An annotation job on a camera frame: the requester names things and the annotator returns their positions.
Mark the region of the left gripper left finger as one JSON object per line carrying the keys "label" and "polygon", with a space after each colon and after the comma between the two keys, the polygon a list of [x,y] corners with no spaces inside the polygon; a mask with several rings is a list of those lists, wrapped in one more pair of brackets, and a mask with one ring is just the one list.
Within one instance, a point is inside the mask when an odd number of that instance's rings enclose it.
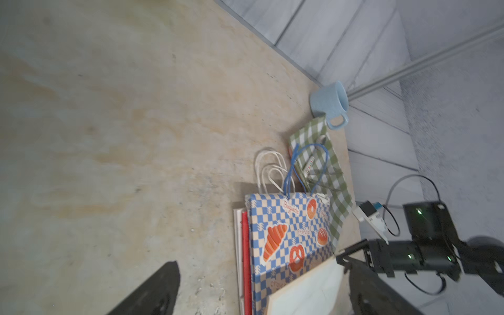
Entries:
{"label": "left gripper left finger", "polygon": [[173,314],[181,284],[177,261],[165,263],[108,314]]}

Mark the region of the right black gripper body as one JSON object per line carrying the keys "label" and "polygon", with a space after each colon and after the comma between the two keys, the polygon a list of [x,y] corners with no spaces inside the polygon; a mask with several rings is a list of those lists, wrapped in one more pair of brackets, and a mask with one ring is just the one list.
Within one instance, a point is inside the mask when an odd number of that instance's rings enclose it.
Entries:
{"label": "right black gripper body", "polygon": [[366,240],[363,252],[365,253],[368,267],[378,274],[385,274],[388,278],[394,277],[389,245],[383,240]]}

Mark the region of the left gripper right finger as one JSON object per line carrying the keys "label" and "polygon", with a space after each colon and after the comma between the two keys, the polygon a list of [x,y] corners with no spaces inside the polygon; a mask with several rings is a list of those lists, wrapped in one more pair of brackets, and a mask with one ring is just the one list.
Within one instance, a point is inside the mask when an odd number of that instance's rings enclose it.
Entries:
{"label": "left gripper right finger", "polygon": [[354,314],[422,314],[362,261],[348,258],[348,273]]}

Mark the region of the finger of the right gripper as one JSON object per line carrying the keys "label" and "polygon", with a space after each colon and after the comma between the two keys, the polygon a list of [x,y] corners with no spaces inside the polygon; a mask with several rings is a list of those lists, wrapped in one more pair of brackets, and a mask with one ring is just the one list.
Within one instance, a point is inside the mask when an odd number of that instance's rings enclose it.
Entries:
{"label": "finger of the right gripper", "polygon": [[364,259],[367,261],[366,252],[369,249],[369,241],[361,240],[343,250],[338,252],[335,256],[335,259],[339,265],[344,265],[346,263],[345,259],[349,258],[351,255],[362,251],[364,253]]}

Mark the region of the blue checkered paper bag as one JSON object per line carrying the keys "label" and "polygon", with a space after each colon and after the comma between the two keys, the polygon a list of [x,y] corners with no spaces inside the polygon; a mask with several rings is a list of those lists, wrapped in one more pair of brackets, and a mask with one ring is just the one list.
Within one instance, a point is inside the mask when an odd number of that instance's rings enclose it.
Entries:
{"label": "blue checkered paper bag", "polygon": [[285,262],[273,273],[274,278],[269,282],[276,288],[272,294],[315,269],[335,251],[330,243],[329,199],[324,194],[305,191],[303,183],[295,176],[293,162],[288,165],[284,192],[286,198],[282,200],[281,207],[286,214],[289,231],[286,251],[282,255]]}

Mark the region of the red and white paper bag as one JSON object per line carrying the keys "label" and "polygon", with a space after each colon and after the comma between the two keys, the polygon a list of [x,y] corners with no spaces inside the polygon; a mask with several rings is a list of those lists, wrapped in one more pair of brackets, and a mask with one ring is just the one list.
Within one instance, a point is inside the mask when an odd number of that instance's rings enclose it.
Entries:
{"label": "red and white paper bag", "polygon": [[253,166],[257,192],[245,197],[244,211],[244,249],[248,250],[244,267],[250,272],[245,288],[251,291],[251,313],[266,314],[268,296],[276,291],[269,282],[285,262],[282,255],[289,227],[281,203],[286,198],[288,165],[281,153],[265,148],[257,153]]}

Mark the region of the white happy every day bag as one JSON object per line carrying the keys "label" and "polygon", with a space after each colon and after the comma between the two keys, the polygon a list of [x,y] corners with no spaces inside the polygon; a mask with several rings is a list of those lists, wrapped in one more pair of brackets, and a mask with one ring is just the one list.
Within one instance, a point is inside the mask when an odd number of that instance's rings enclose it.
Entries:
{"label": "white happy every day bag", "polygon": [[240,314],[245,314],[245,301],[244,301],[244,275],[243,275],[243,249],[242,249],[242,214],[244,208],[234,210],[234,237],[235,237],[235,250],[236,250],[236,270],[238,279],[238,296]]}

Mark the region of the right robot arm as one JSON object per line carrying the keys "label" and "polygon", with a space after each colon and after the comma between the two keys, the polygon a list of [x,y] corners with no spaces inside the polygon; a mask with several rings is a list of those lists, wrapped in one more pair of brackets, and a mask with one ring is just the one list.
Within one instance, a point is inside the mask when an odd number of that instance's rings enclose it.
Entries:
{"label": "right robot arm", "polygon": [[407,203],[403,206],[410,241],[362,240],[337,255],[340,265],[363,251],[364,265],[389,278],[435,272],[457,282],[462,273],[480,276],[498,295],[503,295],[503,243],[487,237],[459,239],[443,202]]}

